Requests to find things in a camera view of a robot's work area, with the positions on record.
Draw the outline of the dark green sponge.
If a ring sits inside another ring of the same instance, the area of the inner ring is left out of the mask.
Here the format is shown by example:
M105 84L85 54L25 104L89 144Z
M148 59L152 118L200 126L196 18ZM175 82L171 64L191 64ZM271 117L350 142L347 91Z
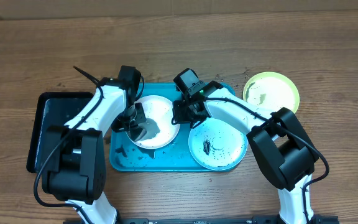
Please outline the dark green sponge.
M129 138L134 141L144 141L152 139L160 132L158 124L151 118L147 118L144 123L140 123L138 127L130 129L128 132Z

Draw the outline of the white round plate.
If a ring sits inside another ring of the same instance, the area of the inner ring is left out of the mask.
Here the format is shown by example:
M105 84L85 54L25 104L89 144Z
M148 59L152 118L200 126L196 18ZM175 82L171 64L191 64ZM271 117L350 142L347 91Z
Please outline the white round plate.
M137 142L130 140L136 146L145 149L158 149L173 141L180 129L179 124L171 124L173 103L169 99L158 95L142 97L137 100L137 103L142 103L146 119L153 119L158 124L160 132L152 139Z

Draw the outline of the yellow-green round plate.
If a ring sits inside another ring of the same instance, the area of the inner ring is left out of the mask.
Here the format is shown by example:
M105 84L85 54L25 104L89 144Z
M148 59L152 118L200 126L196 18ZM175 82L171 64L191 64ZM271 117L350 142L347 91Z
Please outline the yellow-green round plate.
M281 73L261 72L247 81L243 100L273 111L285 107L296 113L300 94L296 85Z

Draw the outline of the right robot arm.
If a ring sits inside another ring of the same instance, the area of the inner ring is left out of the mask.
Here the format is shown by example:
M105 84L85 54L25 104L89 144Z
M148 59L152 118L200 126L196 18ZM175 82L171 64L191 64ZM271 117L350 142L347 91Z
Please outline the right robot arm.
M249 104L216 81L200 80L190 68L173 81L181 92L173 104L173 125L196 127L214 118L245 134L260 171L278 190L277 223L322 223L311 208L310 185L328 176L329 164L294 112Z

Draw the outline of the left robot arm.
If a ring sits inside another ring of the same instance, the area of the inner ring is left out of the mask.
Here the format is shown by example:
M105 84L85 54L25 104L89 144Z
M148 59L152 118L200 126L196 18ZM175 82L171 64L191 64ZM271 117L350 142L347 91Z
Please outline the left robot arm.
M144 137L146 121L139 103L141 73L123 65L117 78L79 71L96 85L94 97L63 126L50 126L34 180L35 200L43 207L71 207L82 223L116 223L117 210L103 192L106 183L104 135L109 129Z

